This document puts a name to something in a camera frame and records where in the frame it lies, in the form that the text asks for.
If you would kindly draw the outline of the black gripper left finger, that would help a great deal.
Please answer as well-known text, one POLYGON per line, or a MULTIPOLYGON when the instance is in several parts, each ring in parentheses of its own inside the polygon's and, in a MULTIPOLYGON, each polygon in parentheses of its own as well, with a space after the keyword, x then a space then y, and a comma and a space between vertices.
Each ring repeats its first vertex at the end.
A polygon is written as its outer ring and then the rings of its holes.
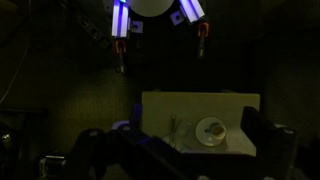
POLYGON ((141 103, 136 103, 133 106, 132 114, 129 119, 129 124, 134 128, 139 129, 141 125, 142 115, 143 115, 143 105, 141 103))

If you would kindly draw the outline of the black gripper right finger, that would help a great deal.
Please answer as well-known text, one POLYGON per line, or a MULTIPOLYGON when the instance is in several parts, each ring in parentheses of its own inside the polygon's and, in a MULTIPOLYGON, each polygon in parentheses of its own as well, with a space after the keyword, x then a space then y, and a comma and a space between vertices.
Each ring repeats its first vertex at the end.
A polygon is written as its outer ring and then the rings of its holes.
POLYGON ((246 106, 241 129, 256 147, 258 174, 288 174, 296 155, 297 132, 277 127, 261 112, 246 106))

